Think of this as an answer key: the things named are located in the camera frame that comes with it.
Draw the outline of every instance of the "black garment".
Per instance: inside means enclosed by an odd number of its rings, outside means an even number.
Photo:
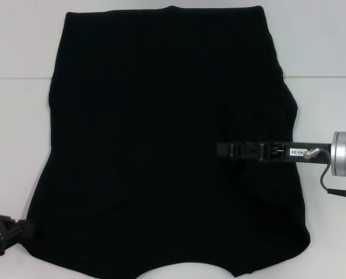
[[[292,140],[261,7],[68,13],[49,104],[33,256],[98,278],[181,262],[239,276],[308,246],[294,164],[216,156],[217,142]]]

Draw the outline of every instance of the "black cable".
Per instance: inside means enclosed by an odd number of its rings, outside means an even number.
[[[320,177],[320,184],[322,185],[322,187],[324,188],[325,191],[328,191],[328,188],[326,188],[326,186],[324,185],[324,176],[325,174],[328,172],[328,169],[330,167],[331,164],[331,159],[330,159],[330,153],[328,152],[328,150],[324,149],[324,148],[319,148],[319,150],[323,153],[325,153],[327,160],[328,160],[328,165],[326,166],[325,170],[323,171],[322,176]]]

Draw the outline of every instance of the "white table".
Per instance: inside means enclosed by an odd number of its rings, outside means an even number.
[[[47,94],[66,12],[170,5],[262,5],[286,83],[299,107],[294,140],[331,142],[335,131],[346,131],[346,1],[0,0],[0,214],[25,217],[49,154]],[[321,189],[323,168],[298,165],[310,246],[291,260],[243,278],[346,278],[346,199]],[[346,189],[346,178],[329,172],[326,184]],[[16,245],[0,257],[1,278],[89,277],[38,260]],[[141,278],[232,276],[219,267],[186,263],[153,270]]]

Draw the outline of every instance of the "silver cylinder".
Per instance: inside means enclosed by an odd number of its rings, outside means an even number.
[[[346,132],[335,132],[331,144],[331,173],[346,176]]]

